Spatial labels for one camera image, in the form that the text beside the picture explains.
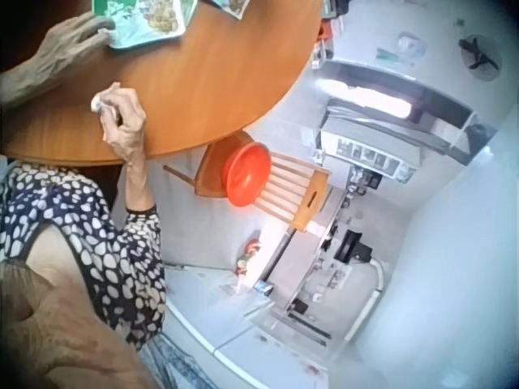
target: red plastic lid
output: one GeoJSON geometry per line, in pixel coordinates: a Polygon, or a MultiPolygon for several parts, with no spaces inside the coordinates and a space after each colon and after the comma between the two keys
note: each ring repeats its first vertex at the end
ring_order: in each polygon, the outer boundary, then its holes
{"type": "Polygon", "coordinates": [[[261,195],[272,169],[268,148],[259,142],[246,144],[227,160],[221,183],[236,207],[253,204],[261,195]]]}

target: round table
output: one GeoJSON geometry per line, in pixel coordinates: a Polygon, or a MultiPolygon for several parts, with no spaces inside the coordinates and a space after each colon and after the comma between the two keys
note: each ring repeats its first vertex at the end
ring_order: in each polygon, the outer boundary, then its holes
{"type": "MultiPolygon", "coordinates": [[[[70,17],[89,4],[62,2],[66,10],[49,15],[70,17]]],[[[90,112],[93,96],[113,81],[139,95],[148,115],[149,157],[224,138],[289,91],[310,57],[321,7],[320,0],[251,0],[239,21],[200,2],[180,39],[101,51],[59,88],[6,113],[2,152],[51,165],[121,163],[90,112]]],[[[46,19],[48,27],[57,22],[46,19]]]]}

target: wrinkled hand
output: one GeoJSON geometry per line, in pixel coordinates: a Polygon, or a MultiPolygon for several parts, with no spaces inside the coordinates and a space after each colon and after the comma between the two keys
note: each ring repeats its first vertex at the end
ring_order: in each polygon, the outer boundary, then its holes
{"type": "Polygon", "coordinates": [[[134,89],[119,88],[112,85],[109,92],[101,96],[101,102],[114,107],[118,118],[107,107],[101,108],[101,124],[105,130],[105,141],[112,147],[115,154],[124,159],[129,165],[145,159],[144,155],[144,124],[146,113],[139,103],[134,89]]]}
{"type": "Polygon", "coordinates": [[[109,33],[99,31],[102,28],[114,29],[115,24],[90,12],[52,27],[30,60],[32,76],[48,84],[61,79],[95,50],[109,44],[109,33]]]}

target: polka dot blouse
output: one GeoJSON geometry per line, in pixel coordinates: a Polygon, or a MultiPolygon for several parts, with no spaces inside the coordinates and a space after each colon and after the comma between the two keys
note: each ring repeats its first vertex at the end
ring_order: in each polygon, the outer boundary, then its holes
{"type": "Polygon", "coordinates": [[[115,228],[97,184],[65,169],[18,165],[0,182],[0,260],[24,260],[46,225],[58,228],[97,316],[140,349],[162,327],[164,266],[156,208],[115,228]]]}

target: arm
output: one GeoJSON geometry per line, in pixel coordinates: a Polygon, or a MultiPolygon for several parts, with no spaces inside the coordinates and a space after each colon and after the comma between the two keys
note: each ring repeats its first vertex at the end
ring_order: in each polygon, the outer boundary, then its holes
{"type": "Polygon", "coordinates": [[[128,209],[141,212],[147,211],[155,205],[147,179],[144,156],[127,166],[126,201],[128,209]]]}
{"type": "Polygon", "coordinates": [[[9,109],[58,85],[76,64],[109,43],[114,22],[90,12],[52,27],[31,59],[0,75],[0,106],[9,109]]]}
{"type": "Polygon", "coordinates": [[[144,126],[146,113],[139,103],[135,90],[120,88],[117,83],[101,97],[101,124],[106,142],[114,152],[127,162],[126,202],[131,211],[147,211],[154,206],[149,190],[144,152],[144,126]],[[112,110],[121,117],[119,125],[112,110]]]}

